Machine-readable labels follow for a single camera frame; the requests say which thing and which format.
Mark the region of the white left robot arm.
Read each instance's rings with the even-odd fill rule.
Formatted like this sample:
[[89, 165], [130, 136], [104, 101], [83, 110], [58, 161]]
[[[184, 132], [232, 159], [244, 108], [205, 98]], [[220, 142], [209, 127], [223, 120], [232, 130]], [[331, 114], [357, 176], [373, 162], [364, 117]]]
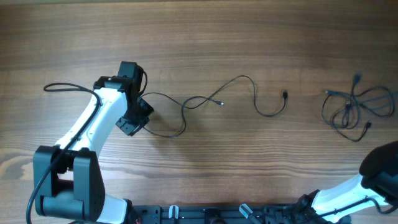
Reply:
[[81, 91], [92, 98], [69, 132], [35, 151], [27, 223], [33, 210], [73, 223], [141, 223], [130, 200], [106, 194], [98, 157], [114, 126], [133, 136], [149, 122], [154, 109], [142, 99], [147, 81], [136, 62], [122, 61], [116, 76], [100, 77], [91, 89], [72, 83], [44, 86], [46, 92]]

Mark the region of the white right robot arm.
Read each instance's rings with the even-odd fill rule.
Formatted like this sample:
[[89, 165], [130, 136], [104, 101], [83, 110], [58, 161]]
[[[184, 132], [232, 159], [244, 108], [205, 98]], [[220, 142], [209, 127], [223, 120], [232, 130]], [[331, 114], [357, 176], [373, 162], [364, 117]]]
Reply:
[[397, 210], [396, 141], [373, 149], [351, 179], [303, 195], [291, 217], [294, 223], [348, 223], [349, 215], [369, 207], [382, 215]]

